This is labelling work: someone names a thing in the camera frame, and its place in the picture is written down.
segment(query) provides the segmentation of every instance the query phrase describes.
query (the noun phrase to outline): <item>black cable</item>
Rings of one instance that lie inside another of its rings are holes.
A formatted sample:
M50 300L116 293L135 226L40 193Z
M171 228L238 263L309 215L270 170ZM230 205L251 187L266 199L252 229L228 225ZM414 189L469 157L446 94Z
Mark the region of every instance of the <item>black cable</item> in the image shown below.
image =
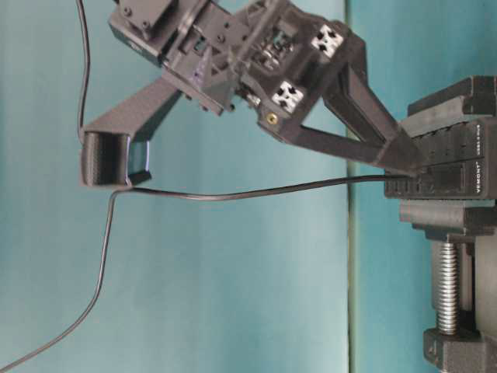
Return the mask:
M86 96L88 93L88 85L90 79L90 67L91 67L91 56L90 56L90 45L88 37L88 24L86 23L85 6L82 0L76 0L76 5L78 6L78 17L79 23L81 24L81 34L83 39L83 54L84 54L84 71L83 71L83 83L81 87L81 92L79 95L79 105L78 105L78 123L77 123L77 134L79 141L83 143L82 138L82 128L85 124L85 105Z
M82 27L82 38L83 38L83 47L85 52L85 71L83 74L83 85L81 90L81 97L79 100L79 108L78 108L78 137L80 141L82 140L81 129L83 127L84 122L84 112L85 112L85 103L86 103L86 94L88 92L88 83L89 83L89 71L90 71L90 53L89 53L89 38L88 38L88 27L86 24L85 17L85 9L82 3L82 0L76 0L76 4L78 6L78 15L79 20ZM102 254L100 260L99 267L99 275L96 283L95 293L93 297L86 307L85 311L73 322L62 334L56 336L48 343L45 343L43 346L37 348L36 350L30 352L29 354L21 357L20 359L12 362L9 365L6 365L2 369L0 369L0 373L6 373L11 369L17 367L18 365L32 359L33 357L41 354L45 350L48 350L53 345L57 344L61 340L63 340L66 336L71 334L83 321L85 321L88 314L95 307L96 302L99 299L100 291L102 290L103 278L105 275L106 269L106 260L107 253L109 248L109 238L110 238L110 229L112 228L113 223L113 215L114 208L116 205L116 199L119 195L125 193L136 193L136 194L144 194L149 196L156 197L166 197L166 198L178 198L181 200L198 200L198 201L226 201L226 200L244 200L249 198L258 198L258 197L267 197L267 196L275 196L277 194L286 194L286 193L295 193L302 190L313 190L324 187L332 187L335 185L342 184L354 184L354 183L365 183L365 182L382 182L386 180L398 180L404 178L403 176L385 176L385 175L372 175L372 176L358 176L358 177L348 177L342 179L331 179L331 180L322 180L316 181L313 183L306 184L298 184L292 186L283 186L280 188L273 189L265 189L265 190L253 190L249 192L241 192L241 193L231 193L231 194L193 194L193 193L180 193L180 192L170 192L165 190L153 190L153 189L145 189L145 188L135 188L132 190L118 190L112 193L109 199L109 209L107 211L107 222L105 233L103 236L103 246L102 246Z
M76 319L76 321L71 324L61 335L56 336L50 342L45 343L43 346L37 348L35 351L30 352L24 357L21 357L19 360L14 361L13 363L5 366L0 369L0 373L6 373L16 366L32 359L33 357L41 354L45 350L48 350L56 343L63 340L66 336L71 334L83 321L85 321L88 314L92 311L95 306L97 300L100 296L100 291L102 290L103 278L106 269L106 259L109 248L109 238L110 238L110 229L112 227L113 215L114 215L114 207L116 205L116 199L121 194L144 194L148 196L155 197L165 197L165 198L176 198L180 200L197 200L204 202L216 202L216 201L226 201L226 200L244 200L249 198L259 198L259 197L267 197L267 196L275 196L277 194L286 194L286 193L295 193L303 190L313 190L324 187L332 187L336 185L343 184L354 184L354 183L365 183L365 182L382 182L386 180L397 180L401 179L403 176L385 176L385 175L377 175L377 176L358 176L358 177L346 177L342 179L331 179L331 180L322 180L316 181L313 183L306 184L298 184L291 186L283 186L280 188L273 189L264 189L264 190L253 190L250 192L242 192L242 193L230 193L230 194L193 194L193 193L180 193L180 192L170 192L166 190L154 190L154 189L145 189L145 188L136 188L132 190L121 190L115 191L112 193L109 199L109 210L107 212L107 223L105 234L103 236L103 247L99 268L99 276L96 283L95 293L93 295L92 300L86 307L85 311Z

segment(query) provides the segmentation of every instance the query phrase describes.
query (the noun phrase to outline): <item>teal wall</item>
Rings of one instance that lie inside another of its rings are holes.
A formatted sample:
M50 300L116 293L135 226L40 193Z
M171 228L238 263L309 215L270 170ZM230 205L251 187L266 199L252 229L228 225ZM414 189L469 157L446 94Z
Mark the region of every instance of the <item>teal wall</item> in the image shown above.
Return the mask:
M110 0L85 3L92 119L159 71L113 39ZM341 0L299 4L344 16ZM78 183L81 49L74 2L2 0L0 365L93 292L109 193ZM148 185L231 192L345 175L344 161L274 141L238 106L218 119L182 101L153 140ZM312 119L342 132L322 108ZM346 372L346 233L345 187L229 204L124 197L100 303L17 371Z
M497 75L496 14L493 0L348 1L368 45L370 84L398 119L409 103L469 75ZM429 243L398 222L398 202L382 189L353 188L353 371L436 371L422 357L422 332L436 325Z

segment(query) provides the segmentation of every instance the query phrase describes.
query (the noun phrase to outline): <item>robotic arm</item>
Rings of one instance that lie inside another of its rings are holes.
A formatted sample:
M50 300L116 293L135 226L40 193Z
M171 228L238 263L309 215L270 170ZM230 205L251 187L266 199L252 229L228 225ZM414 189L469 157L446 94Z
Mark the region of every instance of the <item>robotic arm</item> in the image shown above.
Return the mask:
M151 178L148 150L181 92L205 110L240 96L279 141L415 176L423 156L367 84L366 46L345 24L288 0L230 14L212 0L120 0L115 36L162 77L82 129L82 180L128 189ZM317 101L357 139L305 127Z

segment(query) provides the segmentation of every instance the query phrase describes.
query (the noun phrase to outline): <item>threaded screw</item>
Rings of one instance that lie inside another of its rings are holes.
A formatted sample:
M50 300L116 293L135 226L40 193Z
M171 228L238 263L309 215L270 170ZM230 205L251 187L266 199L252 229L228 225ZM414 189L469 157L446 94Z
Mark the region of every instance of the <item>threaded screw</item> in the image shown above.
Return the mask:
M440 333L457 333L459 312L459 263L457 247L445 242L440 247L440 278L437 327Z

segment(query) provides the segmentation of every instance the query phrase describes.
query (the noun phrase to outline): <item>white label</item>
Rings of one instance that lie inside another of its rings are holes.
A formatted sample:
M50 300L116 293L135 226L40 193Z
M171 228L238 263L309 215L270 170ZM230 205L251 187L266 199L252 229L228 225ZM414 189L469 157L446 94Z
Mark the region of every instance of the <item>white label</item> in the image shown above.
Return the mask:
M278 92L273 96L273 102L283 107L288 113L293 113L304 94L289 82L283 82Z
M331 58L343 43L343 37L330 26L323 25L319 34L312 40L312 45Z

